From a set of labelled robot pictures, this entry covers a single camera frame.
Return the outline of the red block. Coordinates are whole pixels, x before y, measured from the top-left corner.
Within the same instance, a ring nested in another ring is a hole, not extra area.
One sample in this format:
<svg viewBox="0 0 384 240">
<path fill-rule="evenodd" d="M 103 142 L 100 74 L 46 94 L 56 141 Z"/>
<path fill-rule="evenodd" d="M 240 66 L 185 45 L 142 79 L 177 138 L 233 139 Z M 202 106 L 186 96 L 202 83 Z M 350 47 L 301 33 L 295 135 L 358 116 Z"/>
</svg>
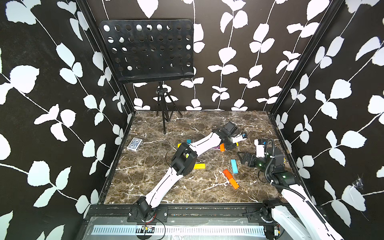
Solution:
<svg viewBox="0 0 384 240">
<path fill-rule="evenodd" d="M 223 170 L 223 174 L 228 181 L 233 178 L 232 174 L 227 169 Z"/>
</svg>

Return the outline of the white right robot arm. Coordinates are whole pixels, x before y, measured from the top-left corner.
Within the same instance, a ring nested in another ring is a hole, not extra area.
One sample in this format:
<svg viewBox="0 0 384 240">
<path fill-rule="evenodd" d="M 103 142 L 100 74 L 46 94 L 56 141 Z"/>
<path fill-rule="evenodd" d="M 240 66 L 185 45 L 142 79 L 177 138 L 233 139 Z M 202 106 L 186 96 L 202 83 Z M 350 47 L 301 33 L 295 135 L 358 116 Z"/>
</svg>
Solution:
<svg viewBox="0 0 384 240">
<path fill-rule="evenodd" d="M 263 173 L 265 182 L 280 191 L 289 204 L 265 200 L 253 215 L 260 215 L 265 223 L 277 223 L 277 228 L 283 228 L 294 240 L 343 239 L 306 195 L 298 178 L 286 170 L 285 155 L 273 140 L 257 140 L 255 153 L 238 152 L 238 156 L 243 165 Z"/>
</svg>

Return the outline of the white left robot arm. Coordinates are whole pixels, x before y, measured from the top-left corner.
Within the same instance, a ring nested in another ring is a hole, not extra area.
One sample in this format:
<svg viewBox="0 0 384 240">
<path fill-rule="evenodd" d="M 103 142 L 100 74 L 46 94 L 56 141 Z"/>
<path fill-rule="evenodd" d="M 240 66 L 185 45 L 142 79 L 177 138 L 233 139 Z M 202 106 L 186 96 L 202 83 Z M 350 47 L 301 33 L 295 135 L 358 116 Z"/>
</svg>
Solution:
<svg viewBox="0 0 384 240">
<path fill-rule="evenodd" d="M 148 222 L 155 218 L 154 211 L 166 193 L 194 169 L 200 155 L 222 144 L 225 149 L 232 150 L 237 147 L 239 142 L 248 138 L 247 133 L 237 133 L 237 130 L 236 124 L 228 122 L 223 127 L 213 129 L 211 133 L 197 142 L 181 143 L 172 157 L 164 177 L 148 194 L 141 196 L 136 202 L 142 221 Z"/>
</svg>

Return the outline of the long yellow block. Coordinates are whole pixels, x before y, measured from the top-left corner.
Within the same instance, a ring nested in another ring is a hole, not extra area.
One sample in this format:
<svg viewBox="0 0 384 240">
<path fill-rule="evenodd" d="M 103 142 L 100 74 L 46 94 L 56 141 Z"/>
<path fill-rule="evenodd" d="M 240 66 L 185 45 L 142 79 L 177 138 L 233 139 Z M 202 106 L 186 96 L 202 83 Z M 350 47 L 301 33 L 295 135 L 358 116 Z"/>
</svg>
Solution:
<svg viewBox="0 0 384 240">
<path fill-rule="evenodd" d="M 206 168 L 206 164 L 195 164 L 194 170 L 202 170 Z"/>
</svg>

